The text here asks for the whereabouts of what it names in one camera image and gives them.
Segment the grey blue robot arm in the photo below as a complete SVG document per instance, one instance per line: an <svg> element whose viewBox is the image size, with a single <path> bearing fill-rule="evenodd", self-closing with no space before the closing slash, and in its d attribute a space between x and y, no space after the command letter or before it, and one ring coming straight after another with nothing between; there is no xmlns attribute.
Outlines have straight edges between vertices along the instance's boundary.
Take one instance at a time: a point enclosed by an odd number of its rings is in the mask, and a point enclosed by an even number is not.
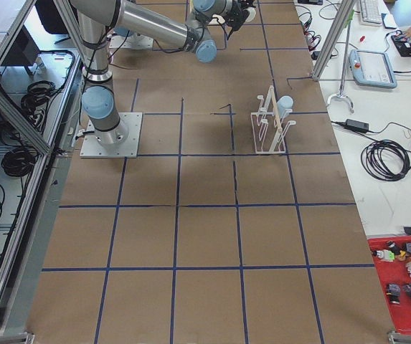
<svg viewBox="0 0 411 344"><path fill-rule="evenodd" d="M133 156L138 149L141 114L116 107L113 70L116 62L131 57L144 67L141 73L157 80L162 95L171 95L172 84L162 84L170 72L179 87L199 95L225 81L200 72L217 56L209 31L216 24L231 36L253 20L252 1L191 1L183 23L137 4L135 1L73 1L79 21L80 46L84 49L84 84L81 105L88 128L81 130L86 157Z"/></svg>

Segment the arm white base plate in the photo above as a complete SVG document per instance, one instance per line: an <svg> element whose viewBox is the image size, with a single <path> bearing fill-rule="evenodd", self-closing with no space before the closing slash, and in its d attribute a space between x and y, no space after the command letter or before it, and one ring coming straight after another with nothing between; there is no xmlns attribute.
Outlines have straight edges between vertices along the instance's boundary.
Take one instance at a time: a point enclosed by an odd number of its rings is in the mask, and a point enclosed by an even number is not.
<svg viewBox="0 0 411 344"><path fill-rule="evenodd" d="M118 47L122 49L150 50L153 47L153 39L140 34L133 34L126 38L121 35L113 35L110 41L110 49Z"/></svg>
<svg viewBox="0 0 411 344"><path fill-rule="evenodd" d="M143 113L119 113L118 126L107 132L96 130L89 120L86 135L80 150L81 158L136 158Z"/></svg>

